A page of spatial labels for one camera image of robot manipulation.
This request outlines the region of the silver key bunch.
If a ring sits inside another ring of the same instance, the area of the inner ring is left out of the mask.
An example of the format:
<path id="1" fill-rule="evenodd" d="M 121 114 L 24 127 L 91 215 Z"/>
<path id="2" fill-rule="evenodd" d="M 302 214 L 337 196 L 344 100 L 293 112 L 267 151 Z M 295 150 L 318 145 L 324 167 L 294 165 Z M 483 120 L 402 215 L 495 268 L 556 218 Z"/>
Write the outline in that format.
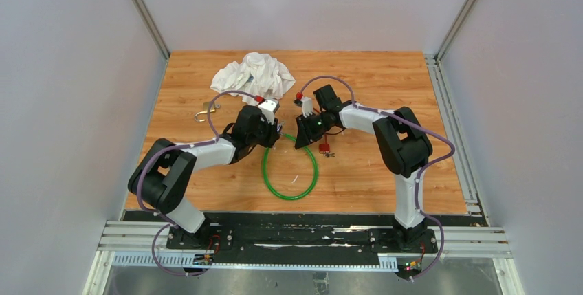
<path id="1" fill-rule="evenodd" d="M 281 122 L 278 123 L 278 126 L 276 128 L 278 134 L 281 134 L 282 133 L 282 130 L 283 130 L 284 125 L 285 125 L 285 121 L 281 121 Z"/>

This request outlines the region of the green cable lock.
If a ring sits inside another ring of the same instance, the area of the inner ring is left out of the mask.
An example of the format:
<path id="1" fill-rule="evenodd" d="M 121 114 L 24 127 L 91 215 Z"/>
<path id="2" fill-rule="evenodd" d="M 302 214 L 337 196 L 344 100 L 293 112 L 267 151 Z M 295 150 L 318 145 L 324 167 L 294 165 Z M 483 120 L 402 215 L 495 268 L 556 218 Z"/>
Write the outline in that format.
<path id="1" fill-rule="evenodd" d="M 300 201 L 310 196 L 320 178 L 320 168 L 313 153 L 307 147 L 291 152 L 296 138 L 283 133 L 288 141 L 283 149 L 266 148 L 261 158 L 261 180 L 268 193 L 284 201 Z"/>

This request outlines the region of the red cable lock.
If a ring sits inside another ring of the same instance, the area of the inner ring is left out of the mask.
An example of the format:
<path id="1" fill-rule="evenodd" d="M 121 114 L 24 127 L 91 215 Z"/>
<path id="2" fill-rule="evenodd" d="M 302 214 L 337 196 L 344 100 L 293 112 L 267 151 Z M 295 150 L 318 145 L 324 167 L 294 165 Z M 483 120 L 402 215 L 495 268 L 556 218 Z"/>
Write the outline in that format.
<path id="1" fill-rule="evenodd" d="M 300 98 L 296 98 L 294 100 L 294 104 L 296 106 L 298 106 L 298 107 L 301 108 L 301 106 L 300 106 Z M 339 116 L 339 113 L 338 113 L 339 112 L 339 109 L 338 108 L 336 108 L 336 109 L 326 109 L 326 108 L 322 108 L 322 107 L 321 108 L 315 108 L 314 107 L 314 109 L 315 109 L 315 113 L 316 114 L 319 114 L 319 113 L 334 113 L 334 114 L 336 114 L 336 115 Z M 343 126 L 342 127 L 338 127 L 338 128 L 340 128 L 340 130 L 337 133 L 334 133 L 334 135 L 339 134 L 339 133 L 341 133 L 342 131 L 345 130 L 345 128 Z M 328 137 L 330 135 L 332 135 L 332 133 L 330 133 L 330 130 L 329 130 L 328 132 L 326 132 L 324 134 L 324 136 L 320 140 L 317 141 L 317 142 L 319 142 L 319 144 L 318 144 L 318 152 L 319 153 L 328 154 L 328 153 L 331 152 L 330 144 L 328 143 Z"/>

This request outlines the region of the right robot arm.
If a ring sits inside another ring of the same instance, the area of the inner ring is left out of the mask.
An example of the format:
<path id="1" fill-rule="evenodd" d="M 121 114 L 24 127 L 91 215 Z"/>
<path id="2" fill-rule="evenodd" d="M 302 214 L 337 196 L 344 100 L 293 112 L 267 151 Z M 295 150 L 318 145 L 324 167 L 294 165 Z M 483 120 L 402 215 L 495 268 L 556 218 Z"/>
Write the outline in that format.
<path id="1" fill-rule="evenodd" d="M 295 104 L 302 109 L 296 117 L 296 149 L 322 139 L 333 127 L 356 129 L 375 136 L 382 160 L 394 175 L 396 211 L 393 243 L 404 252 L 419 245 L 427 230 L 423 208 L 422 168 L 433 153 L 427 135 L 408 107 L 378 110 L 351 100 L 341 101 L 331 85 L 317 89 L 311 99 L 301 92 Z"/>

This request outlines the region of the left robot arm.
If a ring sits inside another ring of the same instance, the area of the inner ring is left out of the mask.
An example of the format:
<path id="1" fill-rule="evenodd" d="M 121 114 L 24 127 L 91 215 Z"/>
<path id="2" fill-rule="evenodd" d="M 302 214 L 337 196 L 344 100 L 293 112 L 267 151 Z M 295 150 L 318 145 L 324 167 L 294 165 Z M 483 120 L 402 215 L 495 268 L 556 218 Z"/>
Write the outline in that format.
<path id="1" fill-rule="evenodd" d="M 271 148 L 279 139 L 279 103 L 266 100 L 244 106 L 234 123 L 218 138 L 193 144 L 175 144 L 166 138 L 154 142 L 129 179 L 128 190 L 184 232 L 194 249 L 210 242 L 210 222 L 186 198 L 194 172 L 213 166 L 235 164 L 256 146 Z"/>

